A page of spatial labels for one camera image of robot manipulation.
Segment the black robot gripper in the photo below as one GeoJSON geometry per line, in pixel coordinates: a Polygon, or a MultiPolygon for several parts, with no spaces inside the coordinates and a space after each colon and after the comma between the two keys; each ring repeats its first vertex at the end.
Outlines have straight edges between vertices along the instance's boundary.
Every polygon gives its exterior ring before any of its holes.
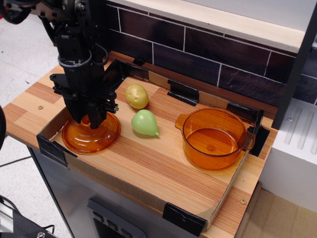
{"type": "Polygon", "coordinates": [[[107,112],[116,113],[116,89],[120,85],[117,63],[108,69],[92,63],[81,67],[64,66],[64,73],[52,74],[54,92],[61,95],[72,118],[80,123],[88,115],[91,129],[97,129],[107,112]]]}

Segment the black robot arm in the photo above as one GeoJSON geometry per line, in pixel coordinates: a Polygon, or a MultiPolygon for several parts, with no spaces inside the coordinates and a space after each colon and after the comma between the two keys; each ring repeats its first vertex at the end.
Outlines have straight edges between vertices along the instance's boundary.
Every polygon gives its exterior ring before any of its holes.
{"type": "Polygon", "coordinates": [[[64,70],[50,76],[53,90],[63,97],[77,123],[88,116],[91,129],[97,129],[107,113],[116,113],[120,78],[113,67],[105,69],[108,52],[97,42],[98,27],[87,0],[2,0],[0,13],[15,25],[30,14],[40,18],[64,70]]]}

